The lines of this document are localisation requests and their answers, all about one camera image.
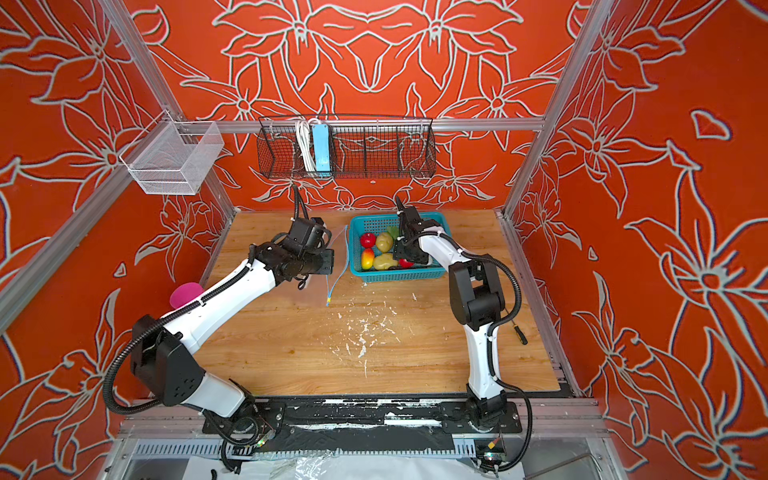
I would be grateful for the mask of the yellow-green pear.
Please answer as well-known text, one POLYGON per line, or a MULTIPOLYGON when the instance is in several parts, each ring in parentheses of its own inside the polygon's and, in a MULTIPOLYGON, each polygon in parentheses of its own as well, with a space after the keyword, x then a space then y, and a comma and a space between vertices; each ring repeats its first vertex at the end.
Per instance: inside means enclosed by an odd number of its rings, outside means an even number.
POLYGON ((388 232, 383 232, 376 238, 376 248, 382 253, 388 253, 394 246, 394 238, 388 232))

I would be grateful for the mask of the clear zip top bag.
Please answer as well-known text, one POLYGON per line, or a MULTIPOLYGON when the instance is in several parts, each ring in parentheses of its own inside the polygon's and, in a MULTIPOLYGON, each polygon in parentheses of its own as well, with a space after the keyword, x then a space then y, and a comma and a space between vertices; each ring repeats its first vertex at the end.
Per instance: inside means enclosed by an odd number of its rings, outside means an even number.
POLYGON ((327 275, 311 275, 299 292, 299 303, 314 308, 330 307, 336 299, 341 279, 349 269, 348 226, 333 230, 330 248, 334 251, 332 271, 327 275))

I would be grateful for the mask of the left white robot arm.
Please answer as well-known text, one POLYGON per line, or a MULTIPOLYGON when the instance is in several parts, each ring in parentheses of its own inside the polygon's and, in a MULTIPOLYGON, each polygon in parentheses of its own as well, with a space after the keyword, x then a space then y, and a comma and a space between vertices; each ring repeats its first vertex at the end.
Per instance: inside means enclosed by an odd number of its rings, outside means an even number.
POLYGON ((130 342, 104 376, 107 409, 128 416, 159 405, 183 405, 230 421, 255 416, 253 396, 236 382, 207 372, 194 355, 220 327, 277 286, 295 281, 304 288, 312 276, 331 274, 331 239, 324 221, 310 216, 296 194, 288 231, 250 245, 247 257, 230 274, 182 307, 158 319, 146 315, 134 324, 130 342), (124 363, 150 390, 152 400, 132 406, 117 400, 115 381, 124 363))

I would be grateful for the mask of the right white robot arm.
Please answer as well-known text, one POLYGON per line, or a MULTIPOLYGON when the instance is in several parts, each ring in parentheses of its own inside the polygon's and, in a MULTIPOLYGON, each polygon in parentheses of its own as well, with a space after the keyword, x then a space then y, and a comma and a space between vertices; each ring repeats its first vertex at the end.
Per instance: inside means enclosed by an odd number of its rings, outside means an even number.
POLYGON ((502 429, 508 413, 508 394, 522 398, 526 417, 522 445, 509 460, 495 459, 491 447, 474 461, 483 473, 499 475, 522 463, 533 435, 533 405, 520 387, 504 381, 500 374, 498 333, 512 323, 522 307, 522 290, 512 270, 490 254, 471 252, 454 240, 442 225, 423 218, 413 206, 395 200, 399 237, 395 257, 414 264, 430 259, 448 275, 451 311, 462 325, 467 340, 469 377, 467 414, 480 431, 502 429))

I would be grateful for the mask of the yellow potato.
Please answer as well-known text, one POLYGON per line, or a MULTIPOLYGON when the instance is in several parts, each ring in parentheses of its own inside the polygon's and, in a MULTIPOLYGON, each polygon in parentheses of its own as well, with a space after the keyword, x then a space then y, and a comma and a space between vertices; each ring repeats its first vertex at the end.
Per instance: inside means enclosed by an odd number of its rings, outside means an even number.
POLYGON ((373 268, 377 271, 386 271, 398 266, 398 260, 394 258, 392 253, 388 252, 376 256, 373 268))

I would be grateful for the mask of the red yellow mango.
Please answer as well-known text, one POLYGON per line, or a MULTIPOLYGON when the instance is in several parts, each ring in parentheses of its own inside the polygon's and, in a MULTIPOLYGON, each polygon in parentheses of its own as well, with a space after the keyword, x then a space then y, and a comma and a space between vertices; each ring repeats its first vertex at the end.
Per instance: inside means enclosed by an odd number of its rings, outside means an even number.
POLYGON ((375 252, 371 248, 366 248, 362 251, 360 256, 360 266, 363 271, 371 270, 374 267, 375 252))

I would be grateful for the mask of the teal plastic basket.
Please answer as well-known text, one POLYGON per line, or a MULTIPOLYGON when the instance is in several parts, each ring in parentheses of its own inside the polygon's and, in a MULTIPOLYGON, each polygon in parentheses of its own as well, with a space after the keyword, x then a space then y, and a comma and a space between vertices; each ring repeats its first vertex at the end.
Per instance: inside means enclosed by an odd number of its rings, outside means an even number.
POLYGON ((396 214, 354 217, 347 233, 350 272, 366 283, 437 279, 445 274, 432 258, 422 263, 398 260, 394 254, 400 234, 396 214))

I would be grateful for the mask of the pink plastic cup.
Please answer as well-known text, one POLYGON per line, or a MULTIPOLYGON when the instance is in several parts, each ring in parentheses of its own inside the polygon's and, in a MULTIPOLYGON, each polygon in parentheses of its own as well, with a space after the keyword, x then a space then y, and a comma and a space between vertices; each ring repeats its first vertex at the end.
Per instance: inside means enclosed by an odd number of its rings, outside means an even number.
POLYGON ((200 297, 204 288, 196 282, 187 282, 178 286, 170 295, 169 304, 173 310, 179 309, 200 297))

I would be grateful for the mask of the light blue box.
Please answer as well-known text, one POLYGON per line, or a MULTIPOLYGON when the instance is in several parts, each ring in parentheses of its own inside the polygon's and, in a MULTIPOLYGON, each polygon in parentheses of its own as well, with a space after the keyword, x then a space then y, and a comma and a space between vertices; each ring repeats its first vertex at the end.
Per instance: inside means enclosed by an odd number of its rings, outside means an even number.
POLYGON ((315 171, 319 176, 331 175, 330 134, 327 125, 319 123, 312 126, 315 171))

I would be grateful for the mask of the black screwdriver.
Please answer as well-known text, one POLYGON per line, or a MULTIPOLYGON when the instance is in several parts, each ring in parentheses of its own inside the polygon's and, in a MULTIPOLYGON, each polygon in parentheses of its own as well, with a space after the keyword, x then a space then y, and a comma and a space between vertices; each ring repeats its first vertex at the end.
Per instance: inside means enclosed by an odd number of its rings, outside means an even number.
POLYGON ((512 313, 508 314, 508 322, 512 324, 512 327, 513 327, 513 329, 515 331, 515 334, 517 335, 517 338, 518 338, 519 342, 522 345, 527 345, 528 344, 528 339, 527 339, 526 335, 524 334, 524 332, 522 331, 522 329, 520 328, 520 326, 516 323, 515 316, 512 313))

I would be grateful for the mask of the clear plastic wall bin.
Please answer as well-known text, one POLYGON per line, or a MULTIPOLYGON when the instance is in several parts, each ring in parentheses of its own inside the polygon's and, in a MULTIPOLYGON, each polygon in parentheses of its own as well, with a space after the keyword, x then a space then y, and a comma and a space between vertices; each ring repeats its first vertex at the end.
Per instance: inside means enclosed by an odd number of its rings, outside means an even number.
POLYGON ((188 131, 182 123, 162 121, 133 141, 120 161, 148 195, 195 195, 223 148, 214 122, 188 131))

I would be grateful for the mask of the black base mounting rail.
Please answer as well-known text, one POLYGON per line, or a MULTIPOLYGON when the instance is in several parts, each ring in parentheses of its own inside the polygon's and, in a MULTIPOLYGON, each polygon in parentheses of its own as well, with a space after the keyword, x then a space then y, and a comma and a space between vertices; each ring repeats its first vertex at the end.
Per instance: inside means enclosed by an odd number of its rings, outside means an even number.
POLYGON ((518 434, 524 431, 515 404, 485 419, 459 397, 272 397, 254 402, 259 432, 365 429, 374 427, 431 428, 449 434, 518 434))

